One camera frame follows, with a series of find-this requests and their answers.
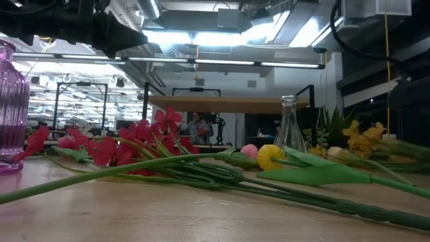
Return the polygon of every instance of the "yellow tulip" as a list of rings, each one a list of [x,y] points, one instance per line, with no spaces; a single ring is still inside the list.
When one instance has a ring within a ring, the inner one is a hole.
[[[285,152],[276,145],[264,145],[260,148],[257,155],[257,162],[259,166],[265,170],[282,169],[283,165],[275,163],[271,158],[286,159]]]

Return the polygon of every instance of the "wooden table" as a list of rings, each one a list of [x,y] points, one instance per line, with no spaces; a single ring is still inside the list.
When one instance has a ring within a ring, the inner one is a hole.
[[[32,159],[22,173],[0,177],[0,192],[71,175]],[[405,176],[430,188],[429,177]],[[428,200],[378,185],[283,185],[430,216]],[[236,191],[89,181],[0,205],[0,241],[410,242],[430,241],[430,233]]]
[[[149,102],[164,110],[168,107],[180,112],[226,112],[245,114],[281,114],[279,98],[264,97],[186,97],[149,96]],[[299,99],[297,110],[309,105],[308,99]]]

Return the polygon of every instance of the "person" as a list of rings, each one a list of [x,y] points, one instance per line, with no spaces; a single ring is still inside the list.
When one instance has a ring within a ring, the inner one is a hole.
[[[191,135],[190,141],[199,145],[206,145],[210,143],[210,137],[214,136],[214,129],[212,125],[208,124],[203,118],[202,114],[193,113],[193,121],[189,122],[185,127],[181,127],[182,131]]]

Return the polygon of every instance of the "purple vase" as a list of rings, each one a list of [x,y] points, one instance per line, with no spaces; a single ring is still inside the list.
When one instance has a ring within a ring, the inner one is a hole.
[[[22,151],[26,135],[30,86],[12,65],[15,46],[0,40],[0,175],[22,170],[11,158]]]

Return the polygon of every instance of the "shelf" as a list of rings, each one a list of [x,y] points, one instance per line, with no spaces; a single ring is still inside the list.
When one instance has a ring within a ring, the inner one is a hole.
[[[278,98],[150,96],[149,102],[164,110],[172,107],[178,112],[282,113]],[[307,99],[299,99],[297,110],[307,105]]]

